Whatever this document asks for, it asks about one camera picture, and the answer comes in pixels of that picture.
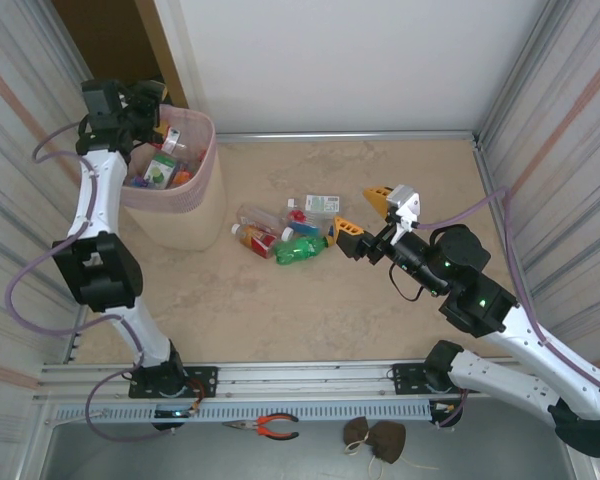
bottle cap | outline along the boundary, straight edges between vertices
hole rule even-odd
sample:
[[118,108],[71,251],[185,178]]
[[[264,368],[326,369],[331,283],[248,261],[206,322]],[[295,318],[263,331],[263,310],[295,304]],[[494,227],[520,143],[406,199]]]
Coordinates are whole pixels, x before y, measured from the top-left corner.
[[282,235],[280,236],[280,238],[282,239],[283,242],[288,242],[289,240],[291,240],[291,237],[293,237],[293,228],[286,227],[282,231]]

mounting plate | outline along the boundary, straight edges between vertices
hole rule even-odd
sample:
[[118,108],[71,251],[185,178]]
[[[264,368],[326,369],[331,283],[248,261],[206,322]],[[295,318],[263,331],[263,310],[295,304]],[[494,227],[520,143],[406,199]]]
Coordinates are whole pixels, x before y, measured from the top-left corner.
[[425,376],[426,370],[423,363],[396,363],[391,366],[393,386],[396,395],[423,395],[432,393],[460,393],[455,385],[449,389],[435,390]]
[[[184,371],[188,378],[195,378],[202,383],[205,398],[213,398],[216,396],[218,367],[186,366],[184,367]],[[135,380],[132,373],[129,385],[129,398],[198,398],[198,394],[191,388],[185,388],[180,395],[165,397],[158,391],[145,390],[142,388],[141,384]]]

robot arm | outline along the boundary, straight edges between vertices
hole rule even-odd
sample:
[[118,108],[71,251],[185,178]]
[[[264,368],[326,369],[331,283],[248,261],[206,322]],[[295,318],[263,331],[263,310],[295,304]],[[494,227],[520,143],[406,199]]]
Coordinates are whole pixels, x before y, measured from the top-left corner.
[[[118,237],[120,193],[131,150],[134,142],[161,143],[154,129],[160,123],[163,92],[150,82],[128,89],[116,81],[93,80],[82,84],[82,93],[89,113],[80,124],[76,151],[85,162],[69,235],[88,225],[53,258],[75,300],[94,312],[115,314],[113,326],[134,351],[136,362],[143,354],[142,365],[132,373],[138,390],[146,397],[182,394],[186,386],[180,357],[147,310],[140,265]],[[142,352],[122,320],[138,337]]]
[[[499,345],[537,375],[500,367],[443,341],[425,362],[432,386],[444,390],[452,383],[500,398],[554,426],[576,450],[600,457],[599,385],[552,353],[516,298],[482,273],[491,255],[478,238],[465,225],[451,225],[434,230],[429,243],[422,240],[411,231],[420,206],[410,187],[371,188],[364,195],[387,225],[373,236],[337,217],[336,243],[343,252],[355,260],[366,256],[372,264],[388,257],[431,295],[446,296],[440,312],[453,326]],[[600,384],[599,369],[544,329],[541,333]]]

green plastic bottle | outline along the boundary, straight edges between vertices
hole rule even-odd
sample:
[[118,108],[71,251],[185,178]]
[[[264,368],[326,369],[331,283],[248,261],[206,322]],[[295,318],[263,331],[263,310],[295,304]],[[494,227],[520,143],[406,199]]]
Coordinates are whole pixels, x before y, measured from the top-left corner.
[[278,265],[290,265],[295,262],[315,257],[322,250],[333,245],[333,237],[300,237],[293,242],[276,245],[276,262]]

trash bin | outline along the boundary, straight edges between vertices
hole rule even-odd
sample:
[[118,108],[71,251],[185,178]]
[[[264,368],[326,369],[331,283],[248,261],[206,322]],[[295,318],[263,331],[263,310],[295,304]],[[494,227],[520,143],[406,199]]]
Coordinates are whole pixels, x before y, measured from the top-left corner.
[[[120,203],[157,244],[204,250],[216,240],[227,207],[215,128],[211,119],[200,112],[168,105],[160,107],[160,118],[186,132],[187,151],[180,153],[178,160],[197,162],[204,154],[200,168],[187,183],[167,190],[125,185]],[[131,154],[128,178],[144,175],[155,153],[151,145],[136,148]]]

